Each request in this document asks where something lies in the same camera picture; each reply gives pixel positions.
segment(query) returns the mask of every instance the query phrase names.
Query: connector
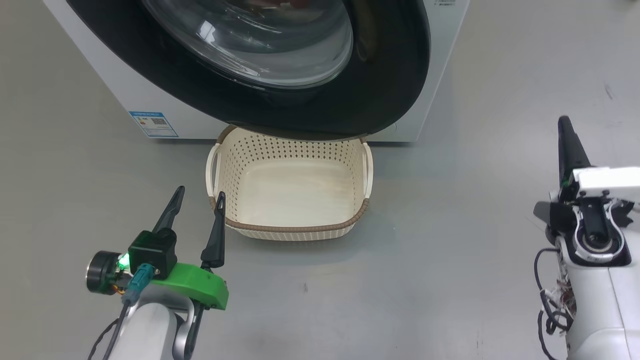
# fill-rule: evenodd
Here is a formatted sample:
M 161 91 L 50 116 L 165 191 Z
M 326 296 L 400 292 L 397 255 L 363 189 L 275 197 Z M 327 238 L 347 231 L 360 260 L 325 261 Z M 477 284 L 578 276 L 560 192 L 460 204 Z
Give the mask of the connector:
M 154 267 L 149 264 L 142 264 L 138 267 L 135 275 L 129 281 L 127 285 L 127 290 L 122 295 L 122 303 L 133 305 L 140 298 L 140 294 L 142 290 L 144 290 L 147 285 L 151 282 L 151 279 L 154 278 Z

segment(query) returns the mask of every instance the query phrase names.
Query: brown basket rim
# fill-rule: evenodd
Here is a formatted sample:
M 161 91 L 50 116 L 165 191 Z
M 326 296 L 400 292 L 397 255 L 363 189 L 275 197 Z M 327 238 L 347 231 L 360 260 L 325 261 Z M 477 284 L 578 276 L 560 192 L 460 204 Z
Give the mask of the brown basket rim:
M 220 133 L 216 143 L 222 144 L 222 142 L 225 141 L 227 136 L 233 130 L 235 130 L 237 128 L 238 127 L 235 126 L 235 125 L 227 126 L 222 131 L 222 133 Z M 367 140 L 365 138 L 360 138 L 360 142 L 361 143 L 367 143 Z M 215 209 L 215 207 L 216 207 L 216 198 L 215 197 L 209 197 L 209 204 L 211 205 L 212 209 Z M 233 221 L 233 220 L 231 220 L 229 218 L 225 218 L 225 224 L 227 224 L 230 227 L 235 227 L 235 228 L 241 229 L 241 230 L 264 231 L 264 232 L 267 232 L 267 233 L 319 233 L 319 232 L 322 232 L 322 231 L 336 231 L 336 230 L 345 229 L 345 228 L 355 224 L 358 220 L 360 220 L 360 218 L 362 218 L 362 215 L 364 215 L 365 211 L 367 211 L 367 207 L 369 207 L 369 198 L 365 198 L 362 201 L 362 205 L 360 206 L 360 209 L 358 210 L 358 212 L 356 212 L 356 214 L 353 215 L 353 217 L 351 217 L 349 220 L 347 220 L 345 222 L 341 222 L 339 224 L 332 224 L 332 225 L 299 226 L 299 227 L 295 227 L 295 226 L 291 226 L 291 227 L 263 226 L 263 225 L 243 224 L 241 222 Z

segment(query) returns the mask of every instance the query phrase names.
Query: basket handle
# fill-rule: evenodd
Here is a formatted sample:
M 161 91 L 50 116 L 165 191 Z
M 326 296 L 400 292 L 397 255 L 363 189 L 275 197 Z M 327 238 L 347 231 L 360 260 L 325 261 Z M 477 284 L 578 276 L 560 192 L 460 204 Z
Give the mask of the basket handle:
M 371 154 L 371 148 L 369 144 L 363 143 L 365 160 L 367 168 L 365 169 L 365 186 L 364 186 L 364 198 L 368 199 L 371 196 L 371 188 L 373 187 L 373 155 Z
M 216 159 L 218 155 L 218 149 L 220 148 L 220 144 L 217 143 L 211 148 L 209 151 L 209 157 L 207 158 L 207 168 L 205 169 L 205 181 L 207 182 L 207 194 L 209 197 L 215 197 L 218 188 L 218 177 L 220 176 L 220 162 L 218 162 L 218 166 L 216 167 L 216 176 L 213 178 L 213 161 Z

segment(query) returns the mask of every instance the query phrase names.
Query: green led light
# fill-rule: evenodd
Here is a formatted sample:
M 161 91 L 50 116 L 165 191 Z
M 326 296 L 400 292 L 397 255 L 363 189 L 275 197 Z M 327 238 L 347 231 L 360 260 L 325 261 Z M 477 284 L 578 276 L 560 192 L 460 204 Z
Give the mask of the green led light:
M 129 253 L 124 254 L 119 260 L 118 260 L 118 266 L 121 269 L 124 268 L 128 268 L 129 267 Z

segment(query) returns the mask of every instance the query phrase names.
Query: green 3d-printed part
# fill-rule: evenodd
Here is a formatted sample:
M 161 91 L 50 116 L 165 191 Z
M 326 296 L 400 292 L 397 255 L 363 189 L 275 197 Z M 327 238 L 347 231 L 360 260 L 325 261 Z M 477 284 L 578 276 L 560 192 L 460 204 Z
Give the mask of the green 3d-printed part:
M 227 308 L 229 290 L 225 281 L 195 265 L 177 263 L 169 277 L 165 280 L 152 280 L 151 283 L 166 286 L 208 307 L 220 310 Z

